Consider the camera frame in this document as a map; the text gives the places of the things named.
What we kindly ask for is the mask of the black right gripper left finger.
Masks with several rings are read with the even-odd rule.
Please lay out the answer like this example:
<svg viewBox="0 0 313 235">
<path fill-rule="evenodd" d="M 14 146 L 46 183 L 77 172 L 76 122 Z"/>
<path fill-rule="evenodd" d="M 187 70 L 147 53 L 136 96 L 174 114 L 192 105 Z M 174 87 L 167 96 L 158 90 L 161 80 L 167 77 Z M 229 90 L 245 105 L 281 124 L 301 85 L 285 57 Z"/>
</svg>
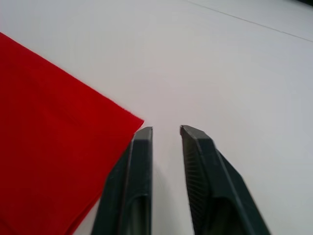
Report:
<svg viewBox="0 0 313 235">
<path fill-rule="evenodd" d="M 153 129 L 134 134 L 109 173 L 100 198 L 93 235 L 152 233 Z"/>
</svg>

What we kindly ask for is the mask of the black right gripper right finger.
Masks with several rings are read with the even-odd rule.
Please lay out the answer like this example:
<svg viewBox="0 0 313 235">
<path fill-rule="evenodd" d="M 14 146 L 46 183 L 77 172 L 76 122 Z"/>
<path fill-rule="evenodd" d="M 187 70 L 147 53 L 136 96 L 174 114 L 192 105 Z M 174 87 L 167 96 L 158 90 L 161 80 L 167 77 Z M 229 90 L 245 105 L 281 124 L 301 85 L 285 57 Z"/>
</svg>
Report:
<svg viewBox="0 0 313 235">
<path fill-rule="evenodd" d="M 202 130 L 180 127 L 186 188 L 196 235 L 270 233 L 243 178 Z"/>
</svg>

